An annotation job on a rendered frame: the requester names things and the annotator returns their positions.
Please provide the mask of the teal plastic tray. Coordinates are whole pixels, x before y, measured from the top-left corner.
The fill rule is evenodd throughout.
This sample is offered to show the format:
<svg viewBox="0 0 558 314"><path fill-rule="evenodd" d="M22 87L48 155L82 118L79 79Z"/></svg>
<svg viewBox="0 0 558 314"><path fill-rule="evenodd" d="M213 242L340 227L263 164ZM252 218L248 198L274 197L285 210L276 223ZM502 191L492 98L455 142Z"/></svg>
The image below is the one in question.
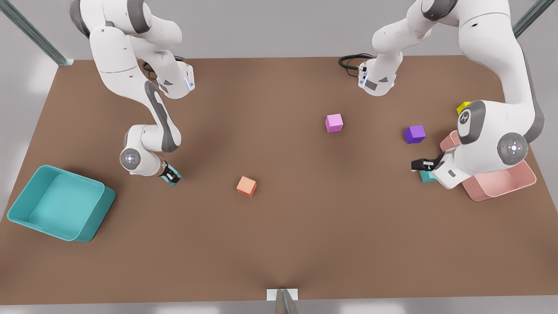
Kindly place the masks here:
<svg viewBox="0 0 558 314"><path fill-rule="evenodd" d="M8 220L64 241L89 242L116 198L100 181L40 166L8 210Z"/></svg>

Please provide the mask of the orange cube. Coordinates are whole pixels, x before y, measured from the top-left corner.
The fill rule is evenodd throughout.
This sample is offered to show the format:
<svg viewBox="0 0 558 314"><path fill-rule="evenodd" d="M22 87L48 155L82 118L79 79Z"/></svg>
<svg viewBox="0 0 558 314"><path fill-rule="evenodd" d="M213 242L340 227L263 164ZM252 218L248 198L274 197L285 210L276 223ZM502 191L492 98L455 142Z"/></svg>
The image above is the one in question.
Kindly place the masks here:
<svg viewBox="0 0 558 314"><path fill-rule="evenodd" d="M256 181L249 179L248 177L241 177L236 189L238 193L245 195L249 198L253 196L255 189L257 188Z"/></svg>

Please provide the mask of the silver frame post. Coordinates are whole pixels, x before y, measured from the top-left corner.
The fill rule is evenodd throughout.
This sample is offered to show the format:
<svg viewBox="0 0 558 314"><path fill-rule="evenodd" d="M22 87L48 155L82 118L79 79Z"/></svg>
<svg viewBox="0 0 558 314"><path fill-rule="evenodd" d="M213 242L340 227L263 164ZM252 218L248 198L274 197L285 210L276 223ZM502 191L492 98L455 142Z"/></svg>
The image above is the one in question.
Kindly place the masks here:
<svg viewBox="0 0 558 314"><path fill-rule="evenodd" d="M2 12L15 26L30 38L50 59L58 66L72 66L74 59L66 58L57 48L48 41L35 26L9 1L0 0Z"/></svg>
<svg viewBox="0 0 558 314"><path fill-rule="evenodd" d="M298 289L273 289L266 290L267 301L274 301L274 314L300 314L295 303L298 298Z"/></svg>
<svg viewBox="0 0 558 314"><path fill-rule="evenodd" d="M519 38L556 0L536 0L513 26L515 38Z"/></svg>

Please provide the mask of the purple cube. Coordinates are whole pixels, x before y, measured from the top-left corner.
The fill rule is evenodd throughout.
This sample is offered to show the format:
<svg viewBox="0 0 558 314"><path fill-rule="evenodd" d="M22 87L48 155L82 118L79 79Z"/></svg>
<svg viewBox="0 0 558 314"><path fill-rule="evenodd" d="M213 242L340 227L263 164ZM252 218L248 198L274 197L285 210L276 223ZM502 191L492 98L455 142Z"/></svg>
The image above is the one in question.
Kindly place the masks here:
<svg viewBox="0 0 558 314"><path fill-rule="evenodd" d="M403 135L407 144L420 143L427 136L423 125L409 126Z"/></svg>

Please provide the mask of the pink cube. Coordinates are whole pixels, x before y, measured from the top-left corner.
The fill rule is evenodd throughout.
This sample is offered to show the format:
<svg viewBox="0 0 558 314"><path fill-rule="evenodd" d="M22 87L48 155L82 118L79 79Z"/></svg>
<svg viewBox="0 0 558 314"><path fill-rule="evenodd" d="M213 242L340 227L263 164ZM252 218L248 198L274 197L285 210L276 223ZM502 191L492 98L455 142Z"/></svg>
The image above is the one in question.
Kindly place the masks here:
<svg viewBox="0 0 558 314"><path fill-rule="evenodd" d="M344 125L341 114L327 115L325 125L328 133L341 131Z"/></svg>

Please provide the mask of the pink plastic tray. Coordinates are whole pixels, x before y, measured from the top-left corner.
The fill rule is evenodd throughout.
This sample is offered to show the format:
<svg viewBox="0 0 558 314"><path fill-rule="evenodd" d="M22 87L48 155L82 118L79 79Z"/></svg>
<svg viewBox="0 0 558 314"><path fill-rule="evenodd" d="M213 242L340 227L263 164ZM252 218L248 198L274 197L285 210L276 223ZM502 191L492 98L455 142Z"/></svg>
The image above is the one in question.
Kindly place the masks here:
<svg viewBox="0 0 558 314"><path fill-rule="evenodd" d="M469 177L462 186L473 201L484 201L528 187L536 181L536 175L523 160L508 169Z"/></svg>

